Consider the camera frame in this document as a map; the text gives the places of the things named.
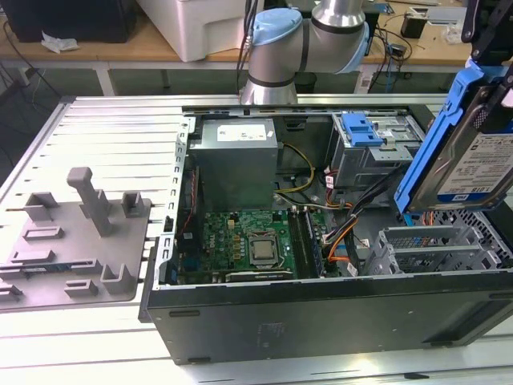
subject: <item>wire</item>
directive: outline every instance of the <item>wire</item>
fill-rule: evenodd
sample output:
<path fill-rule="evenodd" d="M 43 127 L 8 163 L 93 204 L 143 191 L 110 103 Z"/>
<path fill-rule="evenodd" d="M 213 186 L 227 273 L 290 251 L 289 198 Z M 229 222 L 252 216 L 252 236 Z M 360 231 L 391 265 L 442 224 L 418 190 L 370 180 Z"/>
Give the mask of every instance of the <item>wire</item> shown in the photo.
<path fill-rule="evenodd" d="M 329 207 L 329 206 L 323 206 L 323 205 L 317 205 L 315 203 L 301 203 L 301 202 L 295 201 L 291 197 L 287 197 L 285 194 L 280 193 L 280 192 L 275 192 L 274 195 L 277 196 L 277 197 L 282 198 L 284 201 L 289 202 L 291 205 L 316 207 L 318 209 L 323 209 L 323 210 L 338 210 L 338 208 Z"/>
<path fill-rule="evenodd" d="M 358 215 L 363 211 L 363 209 L 370 203 L 372 200 L 385 192 L 392 183 L 394 182 L 395 178 L 400 175 L 406 168 L 408 167 L 407 164 L 401 165 L 399 167 L 396 167 L 394 170 L 392 170 L 389 174 L 382 177 L 380 180 L 372 184 L 364 193 L 360 196 L 360 198 L 357 200 L 357 202 L 353 205 L 353 207 L 349 210 L 346 216 L 345 223 L 339 228 L 339 230 L 336 232 L 340 233 L 343 232 L 345 234 L 344 242 L 345 242 L 345 248 L 347 250 L 347 254 L 349 256 L 349 259 L 351 260 L 351 263 L 355 266 L 355 268 L 360 271 L 360 262 L 358 260 L 358 255 L 356 253 L 356 245 L 354 244 L 354 233 L 351 229 L 349 231 L 345 231 L 346 227 L 350 225 L 357 220 Z"/>
<path fill-rule="evenodd" d="M 374 84 L 378 84 L 378 85 L 381 85 L 381 86 L 387 86 L 387 91 L 388 91 L 388 86 L 389 86 L 389 81 L 388 80 L 387 80 L 386 84 L 382 84 L 382 83 L 378 82 L 379 75 L 382 73 L 383 67 L 385 66 L 385 63 L 386 63 L 387 59 L 389 60 L 389 65 L 387 67 L 387 74 L 388 74 L 387 77 L 388 78 L 390 77 L 390 65 L 391 65 L 390 59 L 393 59 L 395 62 L 397 62 L 397 70 L 396 70 L 397 74 L 395 76 L 394 82 L 392 83 L 392 90 L 393 90 L 396 82 L 399 79 L 399 75 L 401 73 L 402 66 L 404 65 L 406 60 L 408 60 L 411 57 L 411 55 L 413 54 L 413 47 L 411 46 L 410 42 L 408 42 L 401 35 L 396 34 L 395 32 L 392 32 L 390 30 L 386 30 L 385 28 L 381 28 L 379 26 L 379 24 L 377 25 L 377 30 L 378 30 L 379 34 L 375 34 L 374 36 L 377 37 L 378 39 L 381 39 L 381 41 L 383 42 L 383 48 L 384 48 L 384 51 L 385 51 L 385 57 L 383 58 L 382 65 L 380 66 L 378 72 L 374 76 L 373 81 L 371 82 L 371 84 L 369 86 L 369 90 L 372 89 Z M 408 51 L 407 55 L 397 56 L 397 55 L 393 54 L 392 50 L 390 49 L 390 44 L 389 44 L 389 41 L 388 41 L 388 34 L 391 34 L 391 35 L 401 39 L 404 43 L 407 44 L 407 46 L 408 46 L 407 48 L 409 48 L 409 51 Z"/>
<path fill-rule="evenodd" d="M 2 82 L 3 82 L 4 87 L 6 89 L 9 88 L 9 85 L 7 84 L 6 78 L 4 77 L 3 72 L 1 72 L 1 71 L 0 71 L 0 77 L 2 77 Z M 16 103 L 16 100 L 13 101 L 13 104 L 14 104 L 14 107 L 16 108 L 16 111 L 18 111 L 18 114 L 19 114 L 20 118 L 22 118 L 23 122 L 25 122 L 25 125 L 29 128 L 29 131 L 30 131 L 29 122 L 26 120 L 26 117 L 23 114 L 23 112 L 20 109 L 20 107 L 18 106 L 18 103 Z M 26 136 L 31 136 L 31 137 L 35 136 L 35 134 L 33 132 L 21 131 L 21 130 L 18 130 L 17 128 L 7 126 L 6 124 L 3 124 L 3 126 L 5 126 L 6 128 L 9 128 L 11 131 L 17 132 L 18 134 L 22 134 L 22 135 L 26 135 Z"/>
<path fill-rule="evenodd" d="M 340 207 L 342 207 L 342 204 L 336 204 L 336 203 L 333 203 L 330 198 L 331 198 L 331 194 L 333 193 L 333 190 L 331 188 L 328 188 L 326 190 L 326 205 L 329 206 L 329 207 L 334 207 L 334 208 L 337 208 L 339 209 Z M 351 202 L 345 202 L 344 203 L 344 207 L 347 208 L 347 209 L 350 209 L 351 207 L 353 207 L 353 204 Z"/>
<path fill-rule="evenodd" d="M 362 241 L 359 237 L 357 237 L 356 234 L 354 234 L 354 237 L 356 238 L 356 240 L 360 243 L 360 245 L 362 245 L 364 248 L 368 249 L 369 246 L 364 242 Z"/>
<path fill-rule="evenodd" d="M 385 28 L 385 27 L 386 27 L 386 24 L 388 24 L 388 22 L 389 22 L 390 20 L 393 20 L 393 19 L 395 19 L 395 18 L 404 17 L 404 16 L 406 16 L 407 14 L 408 14 L 408 13 L 407 13 L 407 12 L 405 12 L 404 14 L 396 14 L 395 16 L 392 16 L 391 18 L 389 18 L 388 20 L 386 20 L 385 24 L 383 24 L 383 28 Z"/>
<path fill-rule="evenodd" d="M 10 73 L 7 71 L 7 69 L 4 67 L 4 65 L 3 65 L 2 63 L 0 63 L 0 67 L 4 70 L 5 74 L 7 75 L 7 77 L 10 79 L 10 81 L 11 81 L 12 83 L 18 83 L 18 81 L 17 81 L 17 80 L 14 80 L 14 79 L 13 79 L 13 77 L 10 75 Z M 52 112 L 52 110 L 51 110 L 50 108 L 46 107 L 46 106 L 43 106 L 42 104 L 40 104 L 40 103 L 38 103 L 38 102 L 36 102 L 36 101 L 34 101 L 34 102 L 32 102 L 32 103 L 31 103 L 31 102 L 29 102 L 29 101 L 26 99 L 25 94 L 23 93 L 23 88 L 24 88 L 24 87 L 21 87 L 21 86 L 20 86 L 20 88 L 19 88 L 19 91 L 20 91 L 20 93 L 22 94 L 23 101 L 24 101 L 25 103 L 27 103 L 27 104 L 30 104 L 30 105 L 34 108 L 34 110 L 35 110 L 37 113 L 43 114 L 44 116 L 46 116 L 46 117 L 47 117 L 47 114 L 45 114 L 45 113 L 43 113 L 43 112 L 40 112 L 40 110 L 38 110 L 35 106 L 37 105 L 37 106 L 39 106 L 40 108 L 43 108 L 43 109 L 47 110 L 48 112 Z"/>
<path fill-rule="evenodd" d="M 246 0 L 245 3 L 245 12 L 244 12 L 244 35 L 242 38 L 242 42 L 240 43 L 239 49 L 239 57 L 237 59 L 236 65 L 236 94 L 239 95 L 239 78 L 240 72 L 244 68 L 244 64 L 246 63 L 246 59 L 248 58 L 249 52 L 251 51 L 251 44 L 249 45 L 247 51 L 244 53 L 244 47 L 248 42 L 248 36 L 252 31 L 253 25 L 255 23 L 255 18 L 257 16 L 257 7 L 258 0 Z"/>
<path fill-rule="evenodd" d="M 9 41 L 9 44 L 11 47 L 13 47 L 13 49 L 16 51 L 16 53 L 18 54 L 18 56 L 30 67 L 32 68 L 32 70 L 35 71 L 36 74 L 38 74 L 38 76 L 42 79 L 43 82 L 46 83 L 46 85 L 59 97 L 61 98 L 61 94 L 55 89 L 52 87 L 52 85 L 50 83 L 48 83 L 48 81 L 44 78 L 44 76 L 42 76 L 39 71 L 32 65 L 30 64 L 30 62 L 25 58 L 25 56 L 22 55 L 22 53 L 18 50 L 18 48 L 16 48 L 16 46 L 14 45 L 13 43 L 13 40 L 12 38 L 9 36 L 9 33 L 7 32 L 7 25 L 9 24 L 9 21 L 6 21 L 3 23 L 3 31 L 5 32 L 6 34 L 6 37 L 7 37 L 7 40 Z"/>
<path fill-rule="evenodd" d="M 44 76 L 45 74 L 46 74 L 46 70 L 44 70 L 41 75 Z M 33 105 L 34 105 L 34 101 L 35 101 L 35 94 L 38 92 L 40 85 L 41 85 L 41 78 L 38 79 L 38 84 L 35 86 L 34 92 L 32 92 L 32 104 Z"/>
<path fill-rule="evenodd" d="M 337 249 L 337 246 L 338 244 L 341 242 L 342 239 L 344 239 L 344 237 L 347 235 L 347 233 L 349 231 L 351 231 L 351 229 L 358 223 L 358 218 L 356 215 L 353 215 L 351 217 L 351 222 L 347 225 L 346 229 L 342 232 L 342 234 L 340 235 L 340 237 L 338 237 L 338 239 L 333 243 L 333 245 L 331 246 L 331 250 L 329 251 L 329 255 L 328 255 L 328 262 L 331 262 L 332 261 L 332 258 L 335 254 L 335 250 Z"/>
<path fill-rule="evenodd" d="M 302 186 L 292 187 L 292 188 L 281 188 L 278 190 L 274 190 L 274 192 L 275 193 L 297 193 L 299 191 L 306 190 L 308 187 L 310 187 L 310 185 L 313 182 L 313 178 L 315 177 L 315 168 L 314 168 L 312 162 L 310 162 L 310 160 L 306 157 L 306 155 L 303 152 L 301 152 L 298 148 L 292 146 L 291 144 L 283 143 L 283 146 L 294 150 L 296 152 L 296 154 L 298 154 L 301 158 L 303 158 L 305 160 L 306 163 L 308 163 L 308 166 L 310 169 L 310 176 L 309 176 L 308 180 L 306 181 L 306 183 L 303 184 Z"/>
<path fill-rule="evenodd" d="M 298 176 L 299 175 L 296 174 L 294 177 L 290 178 L 291 179 L 290 183 L 292 184 L 293 187 L 297 187 L 296 180 L 297 180 Z M 304 192 L 298 191 L 297 193 L 303 197 L 303 199 L 305 200 L 305 203 L 313 203 L 312 200 L 309 198 L 309 196 L 306 195 Z"/>
<path fill-rule="evenodd" d="M 7 160 L 9 161 L 10 166 L 12 168 L 14 168 L 13 158 L 10 157 L 9 153 L 7 152 L 7 150 L 3 146 L 0 146 L 0 151 L 2 151 L 5 154 Z"/>
<path fill-rule="evenodd" d="M 189 216 L 187 217 L 187 220 L 184 223 L 184 227 L 180 230 L 180 233 L 178 234 L 178 238 L 184 234 L 185 229 L 187 228 L 189 222 L 192 219 L 192 214 L 194 213 L 194 208 L 196 207 L 196 194 L 194 193 L 194 190 L 196 189 L 196 173 L 192 172 L 192 178 L 191 178 L 191 212 L 189 213 Z"/>

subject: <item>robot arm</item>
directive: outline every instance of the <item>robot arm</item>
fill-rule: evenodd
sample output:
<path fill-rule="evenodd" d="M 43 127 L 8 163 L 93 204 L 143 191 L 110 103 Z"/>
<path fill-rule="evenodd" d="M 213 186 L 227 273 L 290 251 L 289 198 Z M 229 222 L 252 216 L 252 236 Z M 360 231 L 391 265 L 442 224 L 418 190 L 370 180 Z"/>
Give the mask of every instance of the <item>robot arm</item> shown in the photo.
<path fill-rule="evenodd" d="M 249 79 L 241 102 L 296 103 L 297 72 L 354 71 L 368 41 L 362 0 L 322 0 L 308 20 L 286 8 L 261 12 L 253 28 Z"/>

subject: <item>slotted metal surface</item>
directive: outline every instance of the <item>slotted metal surface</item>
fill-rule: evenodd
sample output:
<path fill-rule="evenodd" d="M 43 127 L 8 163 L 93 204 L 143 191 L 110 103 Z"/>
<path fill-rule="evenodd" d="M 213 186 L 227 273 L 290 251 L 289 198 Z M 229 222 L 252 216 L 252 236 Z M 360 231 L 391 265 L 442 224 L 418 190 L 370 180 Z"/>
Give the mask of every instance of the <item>slotted metal surface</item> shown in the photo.
<path fill-rule="evenodd" d="M 0 204 L 0 261 L 6 260 L 13 234 L 19 233 L 27 218 L 22 211 L 29 195 L 50 191 L 57 201 L 79 201 L 66 183 L 72 167 L 87 166 L 93 172 L 95 188 L 107 199 L 120 199 L 125 191 L 140 191 L 151 199 L 151 223 L 147 228 L 144 256 L 152 240 L 163 231 L 162 219 L 173 197 L 179 196 L 184 149 L 189 123 L 181 107 L 165 100 L 137 106 L 122 100 L 91 102 L 77 99 L 59 105 L 55 128 L 41 139 L 41 146 L 27 160 L 22 175 L 2 194 Z"/>
<path fill-rule="evenodd" d="M 301 98 L 303 103 L 321 105 L 424 103 L 434 111 L 442 101 L 440 95 Z M 161 221 L 167 212 L 169 182 L 172 183 L 169 168 L 175 155 L 169 138 L 173 124 L 180 122 L 174 108 L 182 105 L 237 105 L 237 99 L 229 96 L 78 98 L 71 106 L 60 106 L 13 176 L 0 188 L 0 259 L 6 255 L 5 245 L 14 239 L 10 234 L 17 236 L 19 222 L 25 221 L 25 214 L 16 210 L 25 204 L 28 186 L 45 187 L 52 192 L 58 189 L 58 199 L 78 198 L 58 180 L 55 188 L 52 187 L 53 175 L 60 180 L 68 168 L 83 164 L 92 166 L 96 188 L 108 187 L 108 197 L 120 198 L 123 188 L 133 188 L 153 201 L 153 223 L 148 226 L 143 252 L 147 257 L 154 243 L 152 238 L 162 231 Z M 139 108 L 143 115 L 136 115 L 135 110 Z M 124 114 L 127 109 L 131 110 L 129 115 Z M 148 138 L 140 136 L 131 142 L 135 137 L 130 135 L 145 133 L 149 134 Z M 101 138 L 103 142 L 96 143 L 100 140 L 96 135 L 105 135 Z M 44 177 L 49 176 L 52 180 L 44 184 Z M 143 278 L 145 273 L 146 262 L 143 262 L 139 276 Z M 176 367 L 155 326 L 137 320 L 141 294 L 142 284 L 132 302 L 0 314 L 0 382 L 68 384 L 72 379 L 78 383 L 120 380 L 143 383 L 150 374 L 153 379 L 173 385 L 197 381 L 231 385 L 301 381 L 389 384 L 408 382 L 403 373 L 419 372 L 431 376 L 423 380 L 429 384 L 444 383 L 450 377 L 461 378 L 464 383 L 486 381 L 491 385 L 507 383 L 513 374 L 513 361 L 508 354 L 513 350 L 513 320 L 497 326 L 466 348 Z"/>

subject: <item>hard drive label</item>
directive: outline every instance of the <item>hard drive label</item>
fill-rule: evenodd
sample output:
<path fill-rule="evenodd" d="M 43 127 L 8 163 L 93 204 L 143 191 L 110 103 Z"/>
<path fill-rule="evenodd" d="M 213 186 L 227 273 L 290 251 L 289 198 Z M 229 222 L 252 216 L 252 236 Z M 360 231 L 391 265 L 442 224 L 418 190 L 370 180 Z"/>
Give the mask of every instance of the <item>hard drive label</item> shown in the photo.
<path fill-rule="evenodd" d="M 441 201 L 475 201 L 490 193 L 513 168 L 512 134 L 478 134 L 442 188 Z"/>

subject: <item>black box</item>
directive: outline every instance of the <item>black box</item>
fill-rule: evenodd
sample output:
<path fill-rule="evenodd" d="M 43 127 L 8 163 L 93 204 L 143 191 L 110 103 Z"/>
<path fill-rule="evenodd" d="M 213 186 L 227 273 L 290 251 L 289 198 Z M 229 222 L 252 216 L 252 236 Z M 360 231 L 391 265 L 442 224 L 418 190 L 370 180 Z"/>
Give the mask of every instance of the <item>black box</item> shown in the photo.
<path fill-rule="evenodd" d="M 79 42 L 125 43 L 135 28 L 135 0 L 2 0 L 10 27 L 23 43 L 41 31 Z"/>
<path fill-rule="evenodd" d="M 401 26 L 401 36 L 408 39 L 419 39 L 426 22 L 426 18 L 414 18 L 409 15 L 405 15 Z"/>

